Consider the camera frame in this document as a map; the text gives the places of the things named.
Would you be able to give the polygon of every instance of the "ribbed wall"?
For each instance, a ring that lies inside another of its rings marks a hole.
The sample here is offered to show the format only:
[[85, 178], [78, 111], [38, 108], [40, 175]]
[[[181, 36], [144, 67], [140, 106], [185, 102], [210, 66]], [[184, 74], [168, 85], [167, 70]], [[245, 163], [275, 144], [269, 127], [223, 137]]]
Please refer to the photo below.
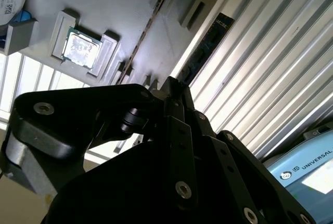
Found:
[[236, 21], [191, 85], [258, 157], [333, 114], [333, 0], [225, 0]]

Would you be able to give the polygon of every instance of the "gray plastic part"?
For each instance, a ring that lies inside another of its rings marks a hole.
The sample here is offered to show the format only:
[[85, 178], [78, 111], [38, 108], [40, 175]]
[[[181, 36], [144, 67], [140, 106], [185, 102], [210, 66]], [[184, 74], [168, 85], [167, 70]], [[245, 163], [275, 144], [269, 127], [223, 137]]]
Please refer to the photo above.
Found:
[[119, 62], [117, 62], [116, 65], [110, 65], [110, 68], [112, 68], [112, 69], [109, 68], [109, 70], [110, 70], [109, 73], [110, 73], [110, 75], [112, 75], [110, 85], [116, 84], [116, 82], [118, 81], [118, 79], [121, 75], [121, 72], [122, 72], [124, 66], [125, 66], [124, 61], [119, 61]]
[[33, 29], [37, 24], [38, 22], [35, 19], [11, 23], [7, 30], [5, 48], [0, 49], [0, 52], [8, 56], [28, 47]]
[[151, 76], [147, 76], [144, 83], [142, 84], [142, 86], [144, 86], [146, 89], [149, 89], [150, 87], [150, 80], [151, 80]]
[[149, 88], [149, 91], [152, 91], [152, 90], [157, 90], [158, 89], [158, 80], [155, 79], [152, 83], [151, 83], [151, 86]]
[[134, 69], [132, 66], [130, 66], [128, 68], [128, 70], [126, 71], [126, 74], [125, 74], [125, 77], [124, 77], [124, 80], [122, 81], [121, 84], [128, 84], [128, 83], [131, 83], [131, 80], [133, 78], [133, 74], [134, 74]]
[[[201, 4], [203, 4], [202, 10], [199, 12], [198, 15], [195, 15], [196, 10]], [[199, 23], [201, 23], [204, 20], [205, 16], [204, 11], [209, 9], [208, 4], [209, 0], [194, 0], [193, 4], [191, 5], [186, 15], [184, 16], [184, 19], [181, 22], [181, 26], [183, 28], [187, 28], [190, 31], [195, 30], [196, 25], [199, 25]]]
[[78, 18], [75, 18], [64, 11], [59, 12], [49, 43], [49, 56], [62, 59], [61, 54], [66, 41], [68, 30], [70, 27], [74, 28], [78, 20]]

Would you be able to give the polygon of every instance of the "screw head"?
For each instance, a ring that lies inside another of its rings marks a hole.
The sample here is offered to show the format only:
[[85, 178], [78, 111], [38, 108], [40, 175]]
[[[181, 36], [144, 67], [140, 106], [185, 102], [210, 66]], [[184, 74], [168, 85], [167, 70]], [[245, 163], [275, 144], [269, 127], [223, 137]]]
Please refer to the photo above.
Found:
[[184, 181], [176, 183], [176, 191], [177, 194], [184, 199], [190, 199], [192, 196], [191, 188]]
[[304, 214], [301, 214], [301, 218], [302, 220], [306, 223], [306, 224], [311, 224], [311, 222], [309, 221], [309, 219], [307, 219], [307, 217]]
[[54, 108], [50, 103], [36, 103], [33, 105], [33, 109], [36, 113], [44, 116], [49, 116], [54, 113]]
[[258, 224], [258, 218], [257, 218], [257, 216], [248, 207], [244, 208], [244, 215], [245, 215], [246, 219], [249, 221], [249, 223], [251, 223], [251, 224]]
[[206, 120], [206, 117], [205, 117], [202, 113], [199, 113], [199, 118], [200, 118], [201, 120]]
[[231, 141], [234, 140], [234, 137], [233, 137], [231, 134], [229, 134], [229, 133], [227, 134], [227, 137], [228, 137], [228, 139], [231, 140]]

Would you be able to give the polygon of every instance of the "sticker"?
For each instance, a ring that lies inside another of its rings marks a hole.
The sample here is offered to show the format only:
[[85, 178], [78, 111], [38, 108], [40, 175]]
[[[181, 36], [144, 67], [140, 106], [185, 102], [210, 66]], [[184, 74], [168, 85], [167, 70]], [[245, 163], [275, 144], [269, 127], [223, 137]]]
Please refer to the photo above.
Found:
[[299, 166], [294, 167], [292, 170], [294, 172], [299, 171], [300, 169], [302, 170], [306, 170], [307, 168], [312, 168], [317, 162], [319, 162], [321, 159], [324, 159], [327, 156], [330, 156], [331, 154], [333, 154], [332, 150], [327, 150], [326, 152], [320, 154], [319, 156], [317, 156], [316, 158], [309, 160], [309, 163], [307, 164], [303, 164], [303, 166], [300, 168]]
[[322, 165], [302, 183], [323, 194], [333, 190], [333, 159]]

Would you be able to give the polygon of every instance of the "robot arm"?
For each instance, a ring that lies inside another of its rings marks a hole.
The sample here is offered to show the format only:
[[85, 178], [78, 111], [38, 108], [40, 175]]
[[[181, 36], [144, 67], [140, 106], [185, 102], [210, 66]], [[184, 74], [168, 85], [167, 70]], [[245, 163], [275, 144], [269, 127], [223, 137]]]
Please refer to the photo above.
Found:
[[[143, 141], [85, 173], [87, 149]], [[34, 92], [15, 100], [4, 174], [54, 200], [43, 223], [305, 223], [309, 213], [231, 132], [215, 134], [189, 87]]]

